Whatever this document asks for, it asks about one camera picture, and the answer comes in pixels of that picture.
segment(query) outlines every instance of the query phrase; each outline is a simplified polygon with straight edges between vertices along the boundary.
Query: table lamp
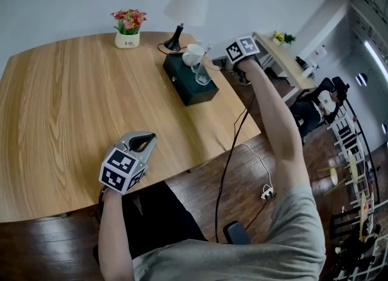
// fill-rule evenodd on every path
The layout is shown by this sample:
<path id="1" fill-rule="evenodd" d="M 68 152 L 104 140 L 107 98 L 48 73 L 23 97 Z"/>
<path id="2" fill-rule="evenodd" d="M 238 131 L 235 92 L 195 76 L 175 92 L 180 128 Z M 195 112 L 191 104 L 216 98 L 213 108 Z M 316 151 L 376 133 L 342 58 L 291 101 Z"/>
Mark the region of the table lamp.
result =
<path id="1" fill-rule="evenodd" d="M 179 22 L 171 39 L 165 41 L 164 46 L 171 51 L 179 51 L 179 36 L 183 24 L 202 26 L 205 22 L 207 4 L 209 0 L 171 0 L 164 9 L 164 14 L 171 20 Z"/>

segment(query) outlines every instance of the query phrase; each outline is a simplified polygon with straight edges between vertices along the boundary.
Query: white mug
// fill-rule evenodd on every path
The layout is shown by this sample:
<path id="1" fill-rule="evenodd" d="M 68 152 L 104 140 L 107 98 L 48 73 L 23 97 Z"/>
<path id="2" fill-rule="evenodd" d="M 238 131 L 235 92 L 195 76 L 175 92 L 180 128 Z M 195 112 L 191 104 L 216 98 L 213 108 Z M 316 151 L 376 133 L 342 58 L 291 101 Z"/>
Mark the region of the white mug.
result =
<path id="1" fill-rule="evenodd" d="M 186 65 L 192 67 L 199 64 L 204 55 L 205 51 L 202 47 L 196 44 L 189 44 L 187 51 L 182 55 L 182 60 Z"/>

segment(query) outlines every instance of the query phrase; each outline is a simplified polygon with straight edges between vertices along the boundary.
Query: black hair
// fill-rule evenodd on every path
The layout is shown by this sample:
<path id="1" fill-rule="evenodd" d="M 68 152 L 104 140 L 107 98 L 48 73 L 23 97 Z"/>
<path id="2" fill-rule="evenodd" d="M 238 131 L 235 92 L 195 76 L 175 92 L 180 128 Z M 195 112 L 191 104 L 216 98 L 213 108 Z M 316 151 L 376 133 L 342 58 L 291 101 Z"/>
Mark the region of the black hair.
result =
<path id="1" fill-rule="evenodd" d="M 379 224 L 377 224 L 375 227 L 375 233 L 379 234 L 380 230 L 381 230 L 381 226 Z"/>
<path id="2" fill-rule="evenodd" d="M 337 92 L 338 100 L 341 102 L 344 102 L 346 100 L 346 97 L 347 97 L 346 90 L 338 89 L 336 92 Z"/>

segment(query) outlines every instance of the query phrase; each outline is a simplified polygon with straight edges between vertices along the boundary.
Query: black pants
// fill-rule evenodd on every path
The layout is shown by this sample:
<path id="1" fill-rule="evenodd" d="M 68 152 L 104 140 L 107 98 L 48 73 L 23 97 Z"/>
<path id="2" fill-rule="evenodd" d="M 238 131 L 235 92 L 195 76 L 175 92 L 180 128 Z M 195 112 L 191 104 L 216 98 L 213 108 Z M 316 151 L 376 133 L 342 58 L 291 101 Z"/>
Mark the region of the black pants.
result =
<path id="1" fill-rule="evenodd" d="M 133 259 L 186 239 L 207 241 L 193 216 L 165 182 L 143 188 L 137 193 L 142 214 L 130 194 L 122 197 L 122 213 Z M 98 246 L 93 250 L 93 254 L 99 262 Z"/>
<path id="2" fill-rule="evenodd" d="M 315 108 L 313 102 L 295 102 L 290 107 L 290 111 L 297 124 L 303 119 L 303 124 L 299 127 L 299 133 L 302 139 L 313 131 L 321 121 L 321 115 Z"/>

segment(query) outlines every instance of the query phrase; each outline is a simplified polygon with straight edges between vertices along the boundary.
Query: potted plant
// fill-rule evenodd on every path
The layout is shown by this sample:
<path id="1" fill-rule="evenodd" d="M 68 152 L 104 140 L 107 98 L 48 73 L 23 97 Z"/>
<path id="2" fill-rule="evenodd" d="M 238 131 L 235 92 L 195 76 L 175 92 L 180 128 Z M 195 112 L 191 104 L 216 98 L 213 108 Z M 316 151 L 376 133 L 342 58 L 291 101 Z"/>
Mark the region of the potted plant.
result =
<path id="1" fill-rule="evenodd" d="M 115 45 L 118 48 L 134 48 L 140 42 L 140 26 L 146 21 L 146 14 L 139 10 L 127 10 L 112 13 L 117 20 Z"/>
<path id="2" fill-rule="evenodd" d="M 296 37 L 293 35 L 288 35 L 287 33 L 284 34 L 284 43 L 292 44 L 293 41 L 296 40 Z"/>
<path id="3" fill-rule="evenodd" d="M 276 44 L 276 45 L 280 45 L 284 42 L 284 36 L 281 34 L 281 33 L 278 33 L 278 32 L 274 32 L 273 35 L 272 35 L 272 41 Z"/>

